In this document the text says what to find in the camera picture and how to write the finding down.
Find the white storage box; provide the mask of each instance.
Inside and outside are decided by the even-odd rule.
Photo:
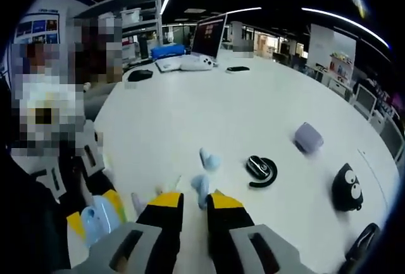
[[[122,26],[139,22],[139,12],[140,8],[121,11]]]

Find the ceiling light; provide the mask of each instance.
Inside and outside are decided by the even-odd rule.
[[[261,9],[261,7],[253,7],[253,8],[245,8],[245,9],[228,11],[227,14],[230,15],[231,13],[241,13],[242,11],[257,10],[257,9]]]
[[[185,13],[203,13],[206,9],[202,8],[187,8],[184,12]]]
[[[313,13],[321,13],[323,15],[327,15],[327,16],[332,16],[338,19],[341,19],[343,21],[346,21],[350,24],[353,24],[354,26],[357,26],[360,29],[363,29],[365,32],[369,33],[370,35],[372,35],[374,38],[376,38],[377,40],[379,40],[382,44],[384,44],[385,46],[387,46],[388,48],[390,48],[390,46],[388,45],[388,43],[386,43],[381,37],[379,37],[377,34],[373,33],[370,29],[360,25],[359,23],[356,23],[355,21],[352,21],[348,18],[345,18],[344,16],[339,16],[339,15],[335,15],[334,13],[328,13],[326,11],[322,11],[322,10],[317,10],[317,9],[311,9],[311,8],[301,8],[304,11],[311,11]]]
[[[165,12],[167,3],[169,3],[169,0],[164,0],[164,1],[163,1],[162,9],[161,9],[161,11],[160,11],[160,14],[161,14],[161,15],[163,14],[163,12]]]

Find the light blue object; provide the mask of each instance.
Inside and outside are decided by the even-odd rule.
[[[106,233],[111,233],[121,225],[120,217],[114,206],[103,196],[93,196],[94,206],[100,217],[101,225]]]
[[[87,247],[95,244],[102,236],[106,235],[100,222],[97,209],[86,206],[80,215],[86,235]]]
[[[209,154],[203,147],[200,148],[200,158],[207,171],[215,171],[221,164],[221,158]]]
[[[209,190],[209,179],[207,175],[198,175],[191,180],[191,186],[198,193],[198,206],[200,209],[207,208],[207,196]]]
[[[80,215],[88,247],[118,228],[121,221],[113,205],[103,196],[93,196],[94,205],[87,206]]]

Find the white table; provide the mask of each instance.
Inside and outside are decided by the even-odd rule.
[[[296,246],[312,270],[335,271],[363,229],[386,219],[380,186],[390,206],[399,183],[389,150],[349,103],[312,78],[267,59],[233,57],[221,51],[220,66],[208,72],[160,74],[155,64],[141,66],[152,70],[153,78],[120,82],[107,98],[95,126],[104,134],[104,153],[127,216],[135,219],[131,192],[152,199],[157,185],[174,184],[181,175],[184,220],[174,273],[213,273],[206,213],[190,186],[192,177],[204,173],[199,149],[205,147],[222,159],[209,174],[210,191],[241,201],[256,224],[268,225]],[[229,66],[251,71],[225,73]],[[292,143],[304,122],[325,140],[315,156],[304,156]],[[252,178],[244,161],[253,154],[278,166],[278,178],[268,188],[247,185]],[[345,163],[359,178],[364,203],[360,211],[338,214],[330,187]]]

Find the smartphone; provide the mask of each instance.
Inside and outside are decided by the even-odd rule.
[[[246,66],[234,66],[234,67],[227,68],[228,72],[244,72],[246,70],[250,70],[250,68],[246,67]]]

